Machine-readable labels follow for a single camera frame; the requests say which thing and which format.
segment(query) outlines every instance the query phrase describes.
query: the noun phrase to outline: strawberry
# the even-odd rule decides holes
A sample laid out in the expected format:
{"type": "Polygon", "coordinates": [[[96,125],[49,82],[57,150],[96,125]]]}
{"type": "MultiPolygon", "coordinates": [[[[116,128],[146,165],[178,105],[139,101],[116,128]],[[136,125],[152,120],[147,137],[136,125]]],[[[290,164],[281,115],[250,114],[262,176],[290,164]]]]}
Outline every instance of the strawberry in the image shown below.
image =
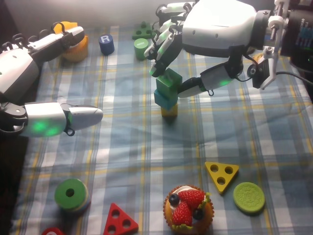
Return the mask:
{"type": "Polygon", "coordinates": [[[191,226],[192,213],[187,203],[181,202],[173,213],[173,223],[175,225],[185,224],[191,226]]]}
{"type": "Polygon", "coordinates": [[[205,197],[205,193],[200,190],[185,190],[178,193],[181,201],[186,202],[187,205],[194,210],[202,203],[205,197]]]}

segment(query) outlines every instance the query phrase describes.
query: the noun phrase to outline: blue cylinder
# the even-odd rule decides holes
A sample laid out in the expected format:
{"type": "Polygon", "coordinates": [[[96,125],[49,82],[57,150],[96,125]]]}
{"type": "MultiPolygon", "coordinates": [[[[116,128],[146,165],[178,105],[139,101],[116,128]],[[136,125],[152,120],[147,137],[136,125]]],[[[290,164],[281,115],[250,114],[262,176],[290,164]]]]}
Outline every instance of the blue cylinder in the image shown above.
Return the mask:
{"type": "Polygon", "coordinates": [[[110,55],[114,52],[113,37],[110,34],[103,34],[99,37],[99,45],[104,55],[110,55]]]}

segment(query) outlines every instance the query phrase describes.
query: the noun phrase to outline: yellow triangle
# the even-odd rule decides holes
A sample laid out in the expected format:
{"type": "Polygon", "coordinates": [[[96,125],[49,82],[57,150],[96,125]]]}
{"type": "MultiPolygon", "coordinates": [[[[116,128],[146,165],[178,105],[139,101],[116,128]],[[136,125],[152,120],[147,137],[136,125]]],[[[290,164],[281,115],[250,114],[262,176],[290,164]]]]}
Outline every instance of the yellow triangle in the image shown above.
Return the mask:
{"type": "Polygon", "coordinates": [[[239,170],[238,165],[213,162],[205,162],[205,168],[220,194],[224,192],[239,170]]]}

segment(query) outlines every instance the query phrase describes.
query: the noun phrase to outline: green round block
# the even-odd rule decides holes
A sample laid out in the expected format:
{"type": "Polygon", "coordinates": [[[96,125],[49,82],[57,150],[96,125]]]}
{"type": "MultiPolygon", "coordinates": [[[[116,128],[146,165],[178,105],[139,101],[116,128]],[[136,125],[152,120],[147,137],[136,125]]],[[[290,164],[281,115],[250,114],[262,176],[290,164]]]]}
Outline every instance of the green round block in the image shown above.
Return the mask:
{"type": "Polygon", "coordinates": [[[55,202],[64,210],[71,211],[85,203],[87,190],[78,179],[68,179],[60,183],[54,193],[55,202]]]}
{"type": "Polygon", "coordinates": [[[135,47],[135,54],[138,60],[145,60],[145,50],[148,48],[149,42],[147,39],[144,38],[138,38],[134,42],[134,47],[135,47]]]}
{"type": "Polygon", "coordinates": [[[234,189],[237,207],[246,213],[257,213],[265,204],[265,196],[260,187],[250,182],[238,184],[234,189]]]}

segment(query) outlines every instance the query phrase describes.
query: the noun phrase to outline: table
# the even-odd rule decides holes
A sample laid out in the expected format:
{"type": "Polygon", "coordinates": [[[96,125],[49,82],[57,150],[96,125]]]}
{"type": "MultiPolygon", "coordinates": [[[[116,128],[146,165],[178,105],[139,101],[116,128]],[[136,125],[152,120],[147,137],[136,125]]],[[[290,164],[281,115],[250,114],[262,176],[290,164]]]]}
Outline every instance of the table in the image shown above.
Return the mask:
{"type": "MultiPolygon", "coordinates": [[[[87,30],[89,56],[72,64],[45,64],[37,101],[95,105],[101,124],[30,139],[23,167],[12,234],[37,235],[58,227],[67,235],[103,233],[115,202],[139,224],[139,234],[171,234],[162,205],[177,185],[192,184],[212,193],[211,234],[310,234],[313,230],[313,106],[300,80],[280,75],[264,91],[234,80],[207,93],[179,99],[174,122],[154,103],[151,61],[137,61],[133,27],[87,30]],[[103,56],[98,36],[110,33],[115,52],[103,56]],[[204,163],[237,164],[239,175],[220,196],[204,163]],[[82,180],[92,196],[84,216],[63,218],[54,190],[68,178],[82,180]],[[232,192],[241,182],[259,185],[265,210],[241,213],[232,192]]],[[[187,79],[225,61],[182,51],[170,68],[187,79]]],[[[245,70],[250,62],[244,60],[245,70]]],[[[292,71],[286,58],[278,71],[292,71]]]]}

